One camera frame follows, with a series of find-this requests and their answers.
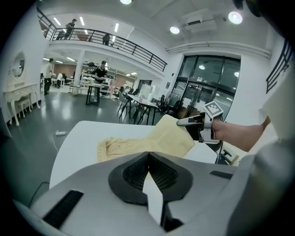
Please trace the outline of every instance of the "white table surface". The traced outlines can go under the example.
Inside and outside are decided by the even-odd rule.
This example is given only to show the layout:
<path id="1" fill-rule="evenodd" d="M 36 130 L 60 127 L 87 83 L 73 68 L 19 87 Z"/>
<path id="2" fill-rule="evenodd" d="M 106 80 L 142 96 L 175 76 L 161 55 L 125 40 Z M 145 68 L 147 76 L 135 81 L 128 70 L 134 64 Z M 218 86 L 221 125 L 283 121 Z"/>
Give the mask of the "white table surface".
<path id="1" fill-rule="evenodd" d="M 144 99 L 144 98 L 140 98 L 138 96 L 134 96 L 134 95 L 131 95 L 131 94 L 127 94 L 130 98 L 132 98 L 133 100 L 135 100 L 136 102 L 140 103 L 140 104 L 143 104 L 143 105 L 146 105 L 146 106 L 152 106 L 152 107 L 157 107 L 157 105 L 155 105 L 154 103 L 151 103 L 149 100 L 147 99 Z"/>
<path id="2" fill-rule="evenodd" d="M 113 124 L 103 122 L 81 121 L 75 125 L 66 137 L 55 159 L 50 177 L 51 189 L 78 170 L 98 163 L 98 143 L 110 137 L 144 138 L 155 126 Z M 206 163 L 215 163 L 216 153 L 206 144 L 196 142 L 195 146 L 185 156 L 186 159 Z M 152 179 L 146 179 L 143 192 L 147 194 L 148 211 L 154 220 L 160 224 L 163 196 Z"/>

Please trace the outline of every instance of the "ceiling light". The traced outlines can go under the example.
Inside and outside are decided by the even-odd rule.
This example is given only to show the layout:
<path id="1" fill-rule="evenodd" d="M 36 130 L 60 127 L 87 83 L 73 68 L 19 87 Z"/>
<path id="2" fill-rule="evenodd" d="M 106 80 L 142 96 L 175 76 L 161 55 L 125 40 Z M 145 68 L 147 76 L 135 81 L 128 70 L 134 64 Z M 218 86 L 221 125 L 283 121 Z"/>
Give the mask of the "ceiling light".
<path id="1" fill-rule="evenodd" d="M 119 23 L 116 23 L 116 26 L 115 26 L 115 32 L 118 31 L 118 28 L 119 28 Z"/>
<path id="2" fill-rule="evenodd" d="M 243 21 L 242 16 L 240 15 L 240 13 L 237 12 L 231 12 L 229 14 L 229 20 L 234 23 L 234 24 L 240 24 Z"/>
<path id="3" fill-rule="evenodd" d="M 130 4 L 132 2 L 132 0 L 120 0 L 120 2 L 122 2 L 123 4 Z"/>
<path id="4" fill-rule="evenodd" d="M 69 58 L 69 57 L 67 57 L 67 59 L 69 59 L 69 60 L 71 60 L 71 61 L 75 61 L 74 59 L 72 59 L 72 58 Z"/>
<path id="5" fill-rule="evenodd" d="M 177 35 L 177 34 L 179 33 L 179 28 L 177 28 L 176 26 L 172 26 L 172 27 L 170 28 L 170 31 L 171 31 L 171 33 Z"/>
<path id="6" fill-rule="evenodd" d="M 80 21 L 82 25 L 85 25 L 82 17 L 80 17 Z"/>
<path id="7" fill-rule="evenodd" d="M 56 21 L 56 23 L 57 23 L 58 25 L 61 25 L 61 23 L 59 23 L 59 20 L 58 20 L 57 18 L 54 18 L 54 20 Z"/>

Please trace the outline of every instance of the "table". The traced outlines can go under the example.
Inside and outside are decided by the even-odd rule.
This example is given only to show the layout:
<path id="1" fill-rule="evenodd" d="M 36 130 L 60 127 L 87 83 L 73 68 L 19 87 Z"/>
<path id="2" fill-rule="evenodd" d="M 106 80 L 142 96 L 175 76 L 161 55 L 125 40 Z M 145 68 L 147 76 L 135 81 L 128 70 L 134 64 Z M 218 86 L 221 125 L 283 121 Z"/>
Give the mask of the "table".
<path id="1" fill-rule="evenodd" d="M 38 104 L 37 83 L 26 84 L 23 86 L 19 86 L 16 88 L 5 90 L 3 92 L 4 92 L 4 98 L 5 98 L 6 103 L 11 104 L 12 113 L 14 115 L 17 126 L 19 126 L 19 122 L 18 122 L 16 110 L 15 110 L 15 101 L 18 101 L 22 97 L 29 95 L 30 106 L 33 109 L 31 96 L 32 96 L 32 93 L 35 93 L 36 94 L 36 104 L 37 104 L 37 107 L 40 109 L 40 106 Z M 10 117 L 9 124 L 12 124 L 12 116 L 10 114 L 9 108 L 7 110 L 8 110 L 8 115 Z"/>
<path id="2" fill-rule="evenodd" d="M 87 92 L 87 97 L 86 97 L 86 105 L 89 104 L 93 104 L 93 105 L 97 105 L 100 103 L 100 88 L 102 87 L 101 84 L 98 83 L 90 83 L 88 85 L 88 92 Z M 96 88 L 97 89 L 97 94 L 96 94 L 96 102 L 90 101 L 90 96 L 91 96 L 91 92 L 92 92 L 92 88 Z"/>
<path id="3" fill-rule="evenodd" d="M 131 94 L 127 94 L 127 95 L 128 95 L 130 98 L 132 98 L 134 101 L 136 101 L 137 103 L 139 103 L 140 105 L 145 106 L 145 107 L 146 107 L 145 112 L 146 112 L 147 109 L 148 109 L 148 114 L 147 114 L 147 124 L 148 124 L 148 118 L 149 118 L 150 110 L 153 108 L 153 122 L 152 122 L 152 125 L 153 125 L 154 120 L 155 120 L 156 109 L 158 109 L 158 106 L 155 105 L 154 103 L 150 102 L 150 101 L 147 100 L 147 99 L 140 98 L 140 97 L 138 97 L 138 96 L 131 95 Z M 133 124 L 135 124 L 135 122 L 136 122 L 137 115 L 138 115 L 138 113 L 139 113 L 139 109 L 140 109 L 140 106 L 139 106 L 139 107 L 137 108 L 137 110 L 136 110 L 136 113 L 135 113 L 135 119 L 134 119 Z"/>
<path id="4" fill-rule="evenodd" d="M 144 138 L 155 126 L 80 121 L 66 137 L 54 161 L 49 188 L 53 188 L 78 170 L 98 162 L 98 143 L 109 137 Z M 217 154 L 206 144 L 195 142 L 185 159 L 215 163 Z M 146 179 L 143 192 L 148 197 L 148 211 L 159 223 L 162 213 L 161 192 L 152 179 Z"/>

